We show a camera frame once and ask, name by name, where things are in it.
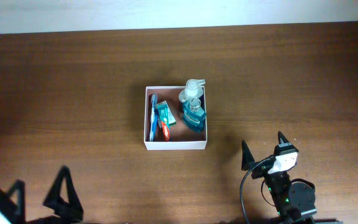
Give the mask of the teal mouthwash bottle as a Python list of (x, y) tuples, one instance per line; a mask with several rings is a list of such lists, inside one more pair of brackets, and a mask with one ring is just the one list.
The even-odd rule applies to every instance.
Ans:
[(201, 100), (193, 98), (183, 104), (183, 122), (196, 132), (202, 132), (205, 126), (206, 112), (201, 107)]

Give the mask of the foam handwash pump bottle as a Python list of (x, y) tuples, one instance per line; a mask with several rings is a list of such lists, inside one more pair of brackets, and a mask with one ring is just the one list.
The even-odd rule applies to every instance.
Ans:
[(180, 101), (179, 112), (183, 113), (183, 105), (186, 101), (194, 98), (201, 98), (204, 95), (203, 86), (205, 83), (205, 79), (190, 79), (186, 82), (185, 89), (182, 90), (178, 96)]

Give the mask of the green white soap packet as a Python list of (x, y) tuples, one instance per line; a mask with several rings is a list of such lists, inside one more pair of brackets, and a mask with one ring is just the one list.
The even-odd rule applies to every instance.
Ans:
[(158, 105), (159, 105), (159, 106), (160, 106), (160, 105), (166, 105), (166, 106), (167, 106), (169, 125), (175, 125), (175, 124), (176, 124), (176, 119), (175, 119), (174, 115), (172, 114), (168, 103), (167, 103), (166, 101), (162, 101), (162, 102), (158, 103)]

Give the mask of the blue disposable razor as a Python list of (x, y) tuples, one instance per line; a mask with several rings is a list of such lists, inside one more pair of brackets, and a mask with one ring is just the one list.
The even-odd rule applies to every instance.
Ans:
[(154, 109), (154, 135), (156, 135), (159, 126), (160, 118), (159, 118), (159, 112), (158, 109)]

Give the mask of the red green toothpaste tube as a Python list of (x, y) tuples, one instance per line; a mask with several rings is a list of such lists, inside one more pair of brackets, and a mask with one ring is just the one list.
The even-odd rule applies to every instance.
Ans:
[(170, 141), (168, 106), (167, 105), (158, 105), (157, 110), (158, 110), (158, 115), (159, 115), (160, 122), (161, 122), (164, 140)]

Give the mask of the blue white toothbrush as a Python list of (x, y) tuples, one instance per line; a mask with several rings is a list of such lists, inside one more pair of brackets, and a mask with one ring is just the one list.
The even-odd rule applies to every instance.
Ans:
[(150, 97), (150, 132), (149, 132), (149, 141), (152, 142), (154, 140), (154, 109), (156, 109), (157, 104), (157, 95), (151, 94)]

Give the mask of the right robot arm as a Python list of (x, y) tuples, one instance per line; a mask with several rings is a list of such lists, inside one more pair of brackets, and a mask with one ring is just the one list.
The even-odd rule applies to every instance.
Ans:
[(304, 179), (291, 180), (288, 175), (288, 171), (297, 164), (298, 153), (299, 150), (280, 131), (273, 154), (258, 162), (247, 143), (242, 141), (241, 169), (246, 174), (241, 180), (239, 196), (247, 223), (250, 220), (244, 205), (244, 183), (248, 177), (264, 179), (262, 184), (268, 187), (280, 223), (314, 223), (313, 215), (317, 212), (314, 205), (315, 185)]

